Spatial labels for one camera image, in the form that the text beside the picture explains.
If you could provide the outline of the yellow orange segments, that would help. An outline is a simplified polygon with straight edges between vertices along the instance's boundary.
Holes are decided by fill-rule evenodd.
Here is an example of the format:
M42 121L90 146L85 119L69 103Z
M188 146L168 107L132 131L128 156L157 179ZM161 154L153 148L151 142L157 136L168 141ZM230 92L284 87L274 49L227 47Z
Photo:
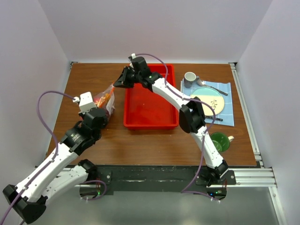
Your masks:
M103 92L103 93L96 95L94 97L94 102L95 102L96 106L98 108L102 108L102 107L106 106L107 103L109 102L109 100L111 99L112 95L113 95L112 92L109 92L109 93Z

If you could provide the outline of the clear zip top bag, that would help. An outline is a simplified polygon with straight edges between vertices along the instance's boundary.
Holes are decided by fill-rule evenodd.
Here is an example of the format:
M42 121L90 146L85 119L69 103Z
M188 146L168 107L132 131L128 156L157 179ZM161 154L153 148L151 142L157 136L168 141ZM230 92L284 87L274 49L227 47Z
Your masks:
M108 117L108 119L110 119L115 110L114 89L115 87L112 83L105 91L93 96L94 103L98 108L104 109L106 111L106 116Z

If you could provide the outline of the dark purple grape bunch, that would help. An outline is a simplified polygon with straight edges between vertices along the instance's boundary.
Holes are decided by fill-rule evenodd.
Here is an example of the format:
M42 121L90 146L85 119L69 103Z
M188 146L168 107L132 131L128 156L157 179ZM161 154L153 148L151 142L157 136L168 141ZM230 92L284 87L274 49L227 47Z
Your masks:
M114 110L115 110L114 104L107 104L105 106L105 109L106 109L107 117L110 118L111 115L113 114Z

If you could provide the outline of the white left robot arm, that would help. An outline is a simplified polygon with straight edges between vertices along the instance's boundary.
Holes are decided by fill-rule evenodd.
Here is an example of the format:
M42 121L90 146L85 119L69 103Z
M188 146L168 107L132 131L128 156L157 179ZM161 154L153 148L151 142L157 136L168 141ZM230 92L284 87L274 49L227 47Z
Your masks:
M59 173L85 150L101 138L109 112L104 108L92 108L82 114L82 120L69 129L53 152L27 178L3 189L9 209L31 224L39 219L47 205L55 197L81 183L97 181L97 167L87 159L81 160L65 175Z

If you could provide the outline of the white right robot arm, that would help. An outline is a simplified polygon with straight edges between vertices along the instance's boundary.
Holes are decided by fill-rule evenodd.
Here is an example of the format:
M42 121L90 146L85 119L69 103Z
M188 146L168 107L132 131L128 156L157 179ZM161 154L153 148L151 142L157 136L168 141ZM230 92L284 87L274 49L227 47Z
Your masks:
M220 184L225 179L229 166L217 151L209 135L210 127L205 123L203 105L209 105L171 86L166 80L167 75L163 77L158 72L152 72L141 54L132 54L128 59L130 64L124 67L120 77L113 84L114 87L129 89L138 83L174 106L179 112L180 128L191 134L202 151L210 181Z

